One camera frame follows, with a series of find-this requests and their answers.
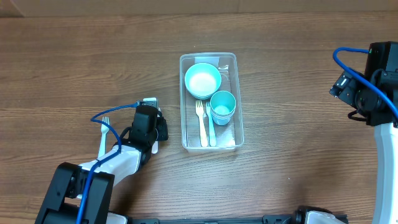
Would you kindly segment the clear plastic container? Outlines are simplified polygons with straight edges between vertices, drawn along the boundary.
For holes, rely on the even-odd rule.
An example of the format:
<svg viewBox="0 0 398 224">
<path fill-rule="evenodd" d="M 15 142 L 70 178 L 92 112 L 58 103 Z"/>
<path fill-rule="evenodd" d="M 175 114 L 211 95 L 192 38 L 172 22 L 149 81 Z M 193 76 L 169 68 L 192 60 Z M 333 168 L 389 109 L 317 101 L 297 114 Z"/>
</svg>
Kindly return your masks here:
<svg viewBox="0 0 398 224">
<path fill-rule="evenodd" d="M 244 128 L 235 54 L 185 54 L 179 67 L 182 146 L 188 152 L 242 146 Z"/>
</svg>

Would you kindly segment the light blue bowl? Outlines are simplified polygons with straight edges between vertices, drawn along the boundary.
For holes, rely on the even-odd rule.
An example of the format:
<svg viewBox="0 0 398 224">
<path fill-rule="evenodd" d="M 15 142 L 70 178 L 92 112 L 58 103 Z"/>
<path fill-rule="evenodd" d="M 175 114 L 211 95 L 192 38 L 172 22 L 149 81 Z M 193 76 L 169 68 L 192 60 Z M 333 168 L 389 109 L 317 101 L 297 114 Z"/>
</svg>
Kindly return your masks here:
<svg viewBox="0 0 398 224">
<path fill-rule="evenodd" d="M 221 73 L 209 63 L 197 63 L 186 72 L 185 87 L 197 99 L 209 99 L 221 86 Z"/>
</svg>

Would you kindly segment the light blue plastic fork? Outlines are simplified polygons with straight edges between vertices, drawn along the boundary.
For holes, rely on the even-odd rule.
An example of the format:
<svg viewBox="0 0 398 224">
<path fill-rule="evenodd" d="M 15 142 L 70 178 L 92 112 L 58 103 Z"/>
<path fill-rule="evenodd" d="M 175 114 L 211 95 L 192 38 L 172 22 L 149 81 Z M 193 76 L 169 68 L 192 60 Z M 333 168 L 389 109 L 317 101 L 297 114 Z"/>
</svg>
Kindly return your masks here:
<svg viewBox="0 0 398 224">
<path fill-rule="evenodd" d="M 210 146 L 215 147 L 217 142 L 216 142 L 216 134 L 215 134 L 215 128 L 213 124 L 213 118 L 211 115 L 211 105 L 210 102 L 206 102 L 206 114 L 208 117 L 208 122 L 209 122 L 209 140 L 210 140 Z"/>
</svg>

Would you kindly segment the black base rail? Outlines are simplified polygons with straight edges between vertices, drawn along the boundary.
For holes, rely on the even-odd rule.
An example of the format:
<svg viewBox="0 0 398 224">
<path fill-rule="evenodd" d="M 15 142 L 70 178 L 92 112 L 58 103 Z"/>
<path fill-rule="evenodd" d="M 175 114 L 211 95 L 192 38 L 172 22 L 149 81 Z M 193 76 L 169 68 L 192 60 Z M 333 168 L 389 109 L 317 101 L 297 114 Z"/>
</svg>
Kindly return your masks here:
<svg viewBox="0 0 398 224">
<path fill-rule="evenodd" d="M 251 218 L 202 218 L 159 220 L 158 218 L 127 217 L 128 224 L 304 224 L 342 223 L 349 224 L 347 215 L 334 215 L 319 207 L 299 206 L 293 214 L 263 215 Z"/>
</svg>

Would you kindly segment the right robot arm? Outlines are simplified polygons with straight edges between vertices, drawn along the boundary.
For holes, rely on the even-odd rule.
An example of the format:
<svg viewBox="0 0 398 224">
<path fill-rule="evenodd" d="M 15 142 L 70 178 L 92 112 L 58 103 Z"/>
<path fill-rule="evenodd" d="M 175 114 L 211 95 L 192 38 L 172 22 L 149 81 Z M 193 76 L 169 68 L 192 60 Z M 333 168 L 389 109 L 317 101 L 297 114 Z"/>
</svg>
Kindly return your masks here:
<svg viewBox="0 0 398 224">
<path fill-rule="evenodd" d="M 340 52 L 366 54 L 364 73 L 345 65 Z M 354 109 L 349 119 L 374 129 L 377 184 L 372 222 L 397 223 L 397 42 L 375 42 L 368 49 L 339 47 L 333 60 L 343 73 L 330 94 Z"/>
</svg>

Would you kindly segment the yellow plastic fork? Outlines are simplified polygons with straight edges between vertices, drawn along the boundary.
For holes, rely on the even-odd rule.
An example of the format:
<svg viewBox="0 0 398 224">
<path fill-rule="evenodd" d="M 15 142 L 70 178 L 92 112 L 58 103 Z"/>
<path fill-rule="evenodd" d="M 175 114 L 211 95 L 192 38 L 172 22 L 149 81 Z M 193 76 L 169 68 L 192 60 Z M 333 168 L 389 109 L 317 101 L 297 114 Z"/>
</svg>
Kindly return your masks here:
<svg viewBox="0 0 398 224">
<path fill-rule="evenodd" d="M 200 127 L 200 144 L 202 147 L 207 147 L 208 140 L 207 140 L 205 124 L 204 124 L 204 120 L 203 120 L 204 108 L 203 108 L 202 100 L 195 101 L 195 111 L 198 116 L 199 127 Z"/>
</svg>

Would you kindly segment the white plastic spoon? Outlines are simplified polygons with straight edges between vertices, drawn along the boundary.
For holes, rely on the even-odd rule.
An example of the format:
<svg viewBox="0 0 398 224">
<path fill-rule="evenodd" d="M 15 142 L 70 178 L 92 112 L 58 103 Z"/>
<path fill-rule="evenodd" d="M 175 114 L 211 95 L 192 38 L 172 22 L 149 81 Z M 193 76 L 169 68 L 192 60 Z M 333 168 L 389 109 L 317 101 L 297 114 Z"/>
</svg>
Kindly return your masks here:
<svg viewBox="0 0 398 224">
<path fill-rule="evenodd" d="M 152 153 L 152 154 L 157 154 L 158 151 L 159 151 L 159 142 L 156 141 L 156 142 L 153 144 L 153 146 L 152 146 L 151 153 Z"/>
</svg>

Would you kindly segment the teal green cup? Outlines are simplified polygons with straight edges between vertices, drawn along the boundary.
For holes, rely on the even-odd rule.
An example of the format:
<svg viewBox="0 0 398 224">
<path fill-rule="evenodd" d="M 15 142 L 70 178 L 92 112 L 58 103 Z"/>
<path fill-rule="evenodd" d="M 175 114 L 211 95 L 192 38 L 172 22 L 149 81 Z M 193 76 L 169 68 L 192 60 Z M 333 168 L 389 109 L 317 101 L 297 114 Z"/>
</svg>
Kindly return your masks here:
<svg viewBox="0 0 398 224">
<path fill-rule="evenodd" d="M 229 91 L 217 91 L 210 100 L 211 109 L 218 115 L 229 115 L 236 108 L 236 99 Z"/>
</svg>

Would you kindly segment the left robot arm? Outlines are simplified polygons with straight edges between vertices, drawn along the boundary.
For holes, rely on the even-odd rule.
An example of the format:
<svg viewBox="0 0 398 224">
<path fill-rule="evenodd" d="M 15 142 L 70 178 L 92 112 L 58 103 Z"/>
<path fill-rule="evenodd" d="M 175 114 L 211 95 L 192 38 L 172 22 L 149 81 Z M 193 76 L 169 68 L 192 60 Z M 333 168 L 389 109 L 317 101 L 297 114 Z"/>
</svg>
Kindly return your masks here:
<svg viewBox="0 0 398 224">
<path fill-rule="evenodd" d="M 125 177 L 142 169 L 169 137 L 167 122 L 156 99 L 137 101 L 132 124 L 105 155 L 81 165 L 64 162 L 52 177 L 36 223 L 106 223 L 115 218 L 127 223 L 127 217 L 113 214 L 109 204 L 113 187 Z"/>
</svg>

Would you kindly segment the pale green plastic fork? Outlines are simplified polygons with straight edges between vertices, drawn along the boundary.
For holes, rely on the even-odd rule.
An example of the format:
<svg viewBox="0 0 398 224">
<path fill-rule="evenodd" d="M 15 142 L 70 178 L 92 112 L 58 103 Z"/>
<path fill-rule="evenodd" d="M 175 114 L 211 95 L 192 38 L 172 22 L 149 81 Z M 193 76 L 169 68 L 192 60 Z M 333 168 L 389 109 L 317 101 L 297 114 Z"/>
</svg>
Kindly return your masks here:
<svg viewBox="0 0 398 224">
<path fill-rule="evenodd" d="M 98 158 L 102 157 L 105 155 L 106 152 L 106 136 L 109 131 L 109 128 L 107 127 L 107 124 L 110 124 L 109 118 L 107 116 L 104 116 L 102 119 L 103 124 L 101 125 L 101 141 L 99 145 L 99 151 L 98 151 Z"/>
</svg>

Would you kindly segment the pink cup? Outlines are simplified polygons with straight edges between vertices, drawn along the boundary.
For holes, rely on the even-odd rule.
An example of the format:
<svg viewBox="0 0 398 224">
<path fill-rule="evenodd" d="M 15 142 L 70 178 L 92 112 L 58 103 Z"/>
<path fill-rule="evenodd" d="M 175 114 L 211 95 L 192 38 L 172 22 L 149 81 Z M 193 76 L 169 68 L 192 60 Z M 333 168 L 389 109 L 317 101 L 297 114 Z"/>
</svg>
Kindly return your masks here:
<svg viewBox="0 0 398 224">
<path fill-rule="evenodd" d="M 219 126 L 224 126 L 227 125 L 231 118 L 233 117 L 233 114 L 224 114 L 224 115 L 220 115 L 220 114 L 216 114 L 216 113 L 211 113 L 212 118 L 213 118 L 213 122 L 216 123 Z"/>
</svg>

